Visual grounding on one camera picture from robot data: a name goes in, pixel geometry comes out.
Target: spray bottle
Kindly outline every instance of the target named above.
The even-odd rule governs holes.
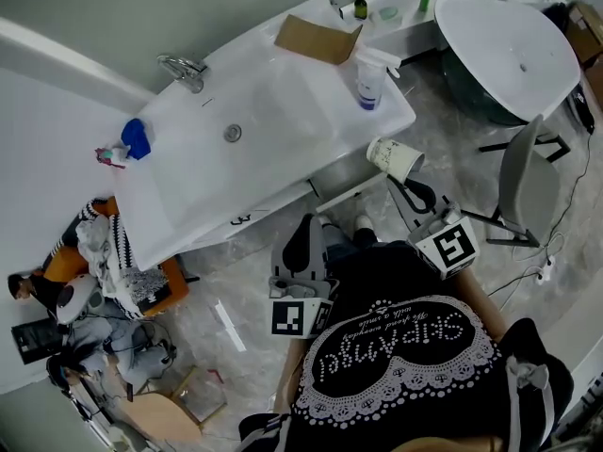
[[[354,56],[358,64],[358,104],[365,110],[379,106],[387,70],[399,77],[401,59],[381,50],[361,47]]]

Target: white wall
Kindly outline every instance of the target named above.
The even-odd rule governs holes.
[[[602,281],[603,270],[599,270],[572,307],[543,334],[546,351],[562,360],[574,378],[568,411],[603,372]]]
[[[0,396],[0,438],[9,452],[106,451],[48,379]]]
[[[203,58],[305,0],[0,0],[0,17],[41,33],[157,92],[155,58]],[[336,0],[347,5],[352,0]]]
[[[131,114],[155,97],[98,62],[2,17],[0,66]]]
[[[12,326],[46,317],[37,302],[8,292],[8,274],[41,265],[92,197],[110,194],[109,168],[94,148],[115,138],[129,116],[0,68],[0,394],[43,377],[24,366]]]

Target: electrical cable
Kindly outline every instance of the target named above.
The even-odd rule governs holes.
[[[103,409],[101,409],[99,407],[99,409],[95,413],[92,413],[91,411],[88,410],[88,407],[86,405],[84,405],[82,402],[80,402],[76,398],[74,398],[73,400],[75,400],[77,405],[79,405],[79,408],[81,408],[85,413],[88,414],[88,418],[86,420],[90,420],[94,415],[98,415],[100,412],[103,411]]]
[[[531,273],[529,275],[521,275],[518,276],[517,278],[513,278],[512,280],[510,280],[509,282],[507,282],[506,284],[503,284],[502,286],[499,286],[496,290],[494,290],[492,293],[488,294],[488,297],[492,297],[493,295],[495,295],[496,293],[498,293],[501,289],[506,288],[507,286],[509,286],[510,284],[515,283],[517,280],[523,280],[524,278],[527,278],[528,276],[535,276],[535,275],[539,275],[540,273]]]
[[[106,390],[105,390],[105,385],[103,385],[103,375],[101,375],[101,379],[98,380],[99,384],[101,385],[101,390],[103,391],[103,394],[105,394],[106,397],[110,398],[111,400],[115,400],[116,398],[125,398],[125,395],[111,395],[109,394]]]
[[[93,314],[93,313],[86,313],[86,316],[89,316],[90,318],[112,318],[112,319],[116,319],[116,320],[122,320],[122,321],[132,321],[131,319],[124,317],[124,316],[111,316],[111,315],[97,315],[97,314]],[[168,331],[168,329],[166,327],[164,327],[161,323],[158,323],[154,320],[151,319],[146,319],[146,320],[140,320],[140,323],[151,323],[151,325],[154,327],[154,334],[153,337],[155,337],[156,335],[156,330],[155,330],[155,325],[157,325],[158,327],[161,327],[163,329],[163,331],[166,333],[166,335],[168,336],[168,348],[166,349],[166,353],[170,354],[170,350],[169,348],[173,347],[173,341],[171,340],[171,336],[170,336],[170,332]],[[133,348],[138,348],[139,346],[136,347],[128,347],[128,348],[124,348],[121,350],[113,350],[113,352],[119,352],[119,351],[126,351],[129,349],[133,349]],[[163,376],[165,375],[165,373],[171,368],[171,366],[173,365],[174,362],[174,358],[170,357],[170,364],[168,366],[166,366],[163,371],[161,372],[161,375],[159,375],[158,377],[149,377],[150,380],[155,380],[155,379],[162,379]]]
[[[155,347],[155,345],[153,345],[153,339],[155,338],[155,336],[157,335],[157,331],[155,330],[155,326],[153,326],[153,336],[149,337],[149,333],[147,333],[147,331],[145,330],[144,326],[141,326],[142,331],[144,332],[145,336],[147,337],[147,342],[144,345],[133,345],[131,347],[128,348],[122,348],[120,350],[114,350],[113,348],[111,349],[111,351],[113,353],[118,353],[120,351],[126,351],[126,350],[132,350],[135,348],[143,348],[143,347]]]
[[[548,253],[548,248],[550,247],[551,244],[553,244],[555,242],[555,240],[558,237],[562,237],[563,238],[563,242],[562,245],[560,246],[560,248],[553,253]],[[527,256],[526,258],[521,258],[521,259],[515,259],[515,250],[517,248],[517,246],[513,246],[513,250],[511,251],[511,257],[513,258],[513,261],[515,261],[516,263],[523,263],[525,261],[529,261],[532,258],[535,258],[536,256],[540,256],[543,251],[546,251],[546,256],[550,257],[550,256],[557,256],[560,252],[562,252],[563,247],[565,246],[565,234],[563,234],[560,231],[556,231],[555,234],[552,236],[552,238],[550,239],[550,241],[548,241],[548,243],[546,243],[545,246],[541,246],[538,251],[536,251],[534,254],[531,254],[530,256]]]
[[[538,269],[538,271],[536,271],[535,273],[528,274],[528,273],[529,273],[529,271],[530,271],[531,269],[533,269],[533,268]],[[513,291],[512,291],[512,292],[509,294],[509,296],[508,296],[508,297],[505,299],[504,303],[502,303],[502,306],[500,307],[500,311],[502,311],[502,310],[503,310],[503,308],[504,308],[505,306],[507,306],[507,303],[509,303],[509,300],[510,300],[510,299],[511,299],[511,297],[512,297],[512,296],[515,294],[515,291],[517,291],[517,289],[519,288],[519,285],[521,284],[521,282],[522,282],[522,280],[523,280],[524,278],[527,278],[528,276],[534,276],[534,275],[541,276],[542,272],[543,272],[543,269],[542,269],[542,268],[540,268],[540,267],[538,267],[538,266],[530,266],[530,267],[528,267],[528,268],[527,268],[527,269],[524,271],[524,274],[523,274],[523,275],[521,275],[521,276],[519,277],[519,281],[517,282],[517,286],[516,286],[516,287],[513,289]]]
[[[565,215],[567,214],[567,212],[569,211],[569,208],[572,207],[572,202],[574,201],[574,194],[576,193],[576,188],[578,187],[578,183],[580,182],[580,179],[582,179],[586,173],[588,172],[588,166],[591,163],[591,138],[593,137],[593,134],[590,134],[588,136],[588,140],[586,141],[586,149],[588,150],[588,156],[586,158],[586,166],[584,167],[584,172],[578,176],[578,179],[576,180],[576,182],[574,183],[574,187],[572,188],[572,193],[570,194],[569,197],[569,204],[567,204],[567,207],[563,210],[561,217],[557,220],[557,222],[555,223],[555,226],[553,226],[550,230],[550,235],[548,236],[548,242],[551,242],[551,239],[553,237],[553,234],[555,233],[555,230],[559,227],[559,225],[562,223],[563,218],[565,218]]]

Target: white sink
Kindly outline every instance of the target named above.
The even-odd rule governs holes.
[[[547,118],[578,84],[563,33],[540,11],[515,2],[437,0],[448,44],[499,104],[524,121]]]
[[[329,0],[310,0],[208,56],[201,93],[173,83],[140,112],[152,151],[114,172],[140,268],[415,120],[391,79],[379,108],[365,111],[352,62],[336,67],[276,47],[288,13],[346,28]],[[241,129],[236,142],[223,136],[231,124]]]
[[[330,138],[314,95],[285,59],[252,67],[235,80],[205,94],[203,106],[180,100],[171,112],[142,113],[162,129],[149,162],[174,226],[197,218],[198,205],[236,192],[242,181],[270,186],[275,171]],[[224,138],[232,125],[241,132],[235,142]],[[203,193],[192,192],[200,183]]]

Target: paper cup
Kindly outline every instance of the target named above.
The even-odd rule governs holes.
[[[367,159],[403,184],[411,170],[420,170],[425,155],[392,139],[377,137],[368,145]]]

